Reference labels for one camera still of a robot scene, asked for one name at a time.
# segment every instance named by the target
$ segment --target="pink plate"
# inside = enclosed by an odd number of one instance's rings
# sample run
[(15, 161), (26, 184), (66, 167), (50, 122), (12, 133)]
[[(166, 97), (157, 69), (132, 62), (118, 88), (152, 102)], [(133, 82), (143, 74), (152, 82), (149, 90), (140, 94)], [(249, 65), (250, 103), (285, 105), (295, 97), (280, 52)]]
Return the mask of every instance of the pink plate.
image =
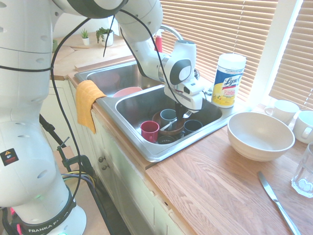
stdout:
[(122, 97), (139, 91), (142, 91), (140, 87), (128, 87), (118, 91), (113, 97)]

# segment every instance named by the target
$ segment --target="warning label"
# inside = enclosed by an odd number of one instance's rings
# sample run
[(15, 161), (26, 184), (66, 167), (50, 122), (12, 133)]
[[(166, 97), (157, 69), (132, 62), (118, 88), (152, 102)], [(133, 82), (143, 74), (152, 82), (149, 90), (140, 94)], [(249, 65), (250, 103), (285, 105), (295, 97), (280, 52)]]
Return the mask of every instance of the warning label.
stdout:
[(1, 159), (3, 161), (4, 166), (9, 165), (9, 164), (19, 160), (18, 156), (16, 155), (14, 148), (8, 149), (8, 150), (0, 153), (0, 156), (1, 156)]

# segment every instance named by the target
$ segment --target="red cup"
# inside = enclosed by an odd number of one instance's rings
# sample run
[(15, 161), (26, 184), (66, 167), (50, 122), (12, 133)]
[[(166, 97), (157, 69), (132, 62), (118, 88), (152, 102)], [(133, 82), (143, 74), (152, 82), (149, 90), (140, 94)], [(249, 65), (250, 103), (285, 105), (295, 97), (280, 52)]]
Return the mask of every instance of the red cup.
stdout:
[(144, 121), (140, 128), (143, 138), (151, 143), (155, 143), (157, 141), (157, 134), (160, 127), (155, 121)]

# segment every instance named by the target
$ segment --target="lysol label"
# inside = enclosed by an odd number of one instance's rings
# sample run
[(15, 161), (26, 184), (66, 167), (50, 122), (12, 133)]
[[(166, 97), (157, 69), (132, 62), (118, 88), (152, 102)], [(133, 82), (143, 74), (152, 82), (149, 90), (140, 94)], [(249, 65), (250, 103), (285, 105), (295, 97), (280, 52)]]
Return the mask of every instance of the lysol label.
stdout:
[(220, 106), (232, 106), (235, 102), (244, 69), (229, 70), (217, 67), (212, 101)]

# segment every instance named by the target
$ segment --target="yellow towel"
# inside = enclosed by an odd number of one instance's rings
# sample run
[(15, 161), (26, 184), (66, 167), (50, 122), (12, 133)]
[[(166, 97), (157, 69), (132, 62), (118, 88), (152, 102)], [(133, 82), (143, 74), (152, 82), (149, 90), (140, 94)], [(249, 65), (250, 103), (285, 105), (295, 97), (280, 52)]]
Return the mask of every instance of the yellow towel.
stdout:
[(81, 82), (76, 89), (77, 121), (79, 124), (88, 127), (94, 134), (96, 129), (91, 116), (91, 107), (97, 98), (106, 97), (93, 81)]

